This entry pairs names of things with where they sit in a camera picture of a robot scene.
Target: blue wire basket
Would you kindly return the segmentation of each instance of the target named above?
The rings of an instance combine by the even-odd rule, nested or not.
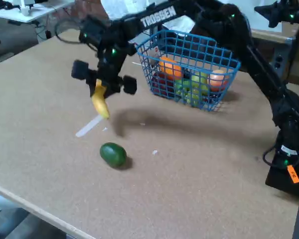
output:
[[[161,30],[137,46],[153,94],[213,111],[240,68],[233,53],[208,37]]]

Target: cable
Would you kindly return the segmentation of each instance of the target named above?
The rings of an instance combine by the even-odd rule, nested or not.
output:
[[[82,44],[82,42],[79,42],[79,41],[68,41],[68,40],[62,39],[62,38],[59,36],[59,34],[58,34],[58,29],[59,29],[59,27],[60,27],[62,24],[66,23],[66,22],[73,22],[73,23],[75,23],[79,28],[81,28],[81,27],[80,27],[80,24],[77,23],[73,18],[70,18],[70,19],[68,19],[68,18],[66,18],[66,19],[62,19],[62,20],[60,20],[60,21],[55,25],[55,27],[54,27],[54,34],[55,34],[56,38],[58,38],[60,41],[62,41],[62,42],[64,42],[64,43],[67,43],[67,44]]]
[[[276,165],[276,164],[273,164],[273,163],[269,162],[269,161],[266,159],[266,155],[267,155],[269,152],[271,152],[271,151],[275,148],[275,146],[276,146],[276,144],[264,152],[264,154],[263,154],[263,161],[264,161],[267,165],[269,165],[270,167],[278,168],[278,169],[286,169],[286,167],[278,166],[278,165]],[[296,167],[298,164],[299,164],[299,154],[297,153],[297,161],[296,161],[294,164],[292,164],[292,166],[293,166],[293,167]]]
[[[65,10],[65,8],[63,8],[63,11],[65,11],[65,13],[68,14],[68,16],[69,16],[70,18],[72,18],[72,16],[68,13],[67,10]]]
[[[95,51],[95,52],[98,51],[98,49],[96,49],[95,47],[93,47],[91,44],[87,43],[86,45],[87,45],[92,51]]]

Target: tape strip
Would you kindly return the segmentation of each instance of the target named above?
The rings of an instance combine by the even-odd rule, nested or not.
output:
[[[96,126],[99,122],[101,122],[101,120],[103,119],[103,117],[101,115],[96,116],[94,119],[92,119],[86,126],[84,126],[83,128],[81,128],[76,134],[75,136],[82,137],[84,136],[87,132],[89,132],[94,126]]]

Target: yellow banana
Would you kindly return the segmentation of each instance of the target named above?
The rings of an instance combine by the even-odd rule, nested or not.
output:
[[[96,111],[101,116],[108,119],[110,117],[110,113],[104,99],[105,91],[106,91],[106,87],[102,86],[102,81],[98,79],[95,85],[95,92],[92,95],[91,99]]]

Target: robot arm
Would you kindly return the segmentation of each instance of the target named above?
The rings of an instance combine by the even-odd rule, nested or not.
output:
[[[91,93],[96,78],[107,87],[107,96],[119,92],[121,86],[124,86],[125,92],[135,93],[136,81],[131,77],[118,76],[126,56],[136,53],[129,40],[146,29],[182,15],[189,16],[221,46],[232,50],[268,99],[273,121],[280,128],[280,132],[274,147],[271,148],[276,150],[273,162],[266,160],[266,153],[264,161],[275,173],[285,175],[285,180],[271,184],[268,175],[266,183],[299,195],[299,183],[293,183],[287,172],[288,166],[299,171],[299,96],[286,88],[272,66],[256,49],[248,20],[235,5],[223,4],[217,0],[169,0],[158,5],[152,4],[145,11],[116,19],[110,26],[88,16],[83,22],[79,40],[97,48],[98,70],[91,71],[85,66],[86,73],[81,75],[82,66],[74,64],[72,76],[86,79]]]

